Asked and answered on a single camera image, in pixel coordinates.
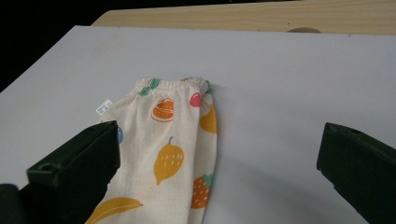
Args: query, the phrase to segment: lemon print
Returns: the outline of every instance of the lemon print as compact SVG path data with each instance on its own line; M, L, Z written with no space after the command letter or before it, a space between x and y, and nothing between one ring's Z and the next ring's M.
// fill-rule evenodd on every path
M93 211L87 224L94 224L105 217L113 216L118 213L143 206L141 202L132 198L114 198L99 204Z
M157 185L180 169L184 161L184 152L180 147L171 144L173 137L169 138L169 143L158 152L157 160L154 164L154 174L157 178Z
M218 124L216 122L216 111L213 105L210 106L209 112L202 116L199 120L199 125L202 129L209 133L217 133L218 132Z

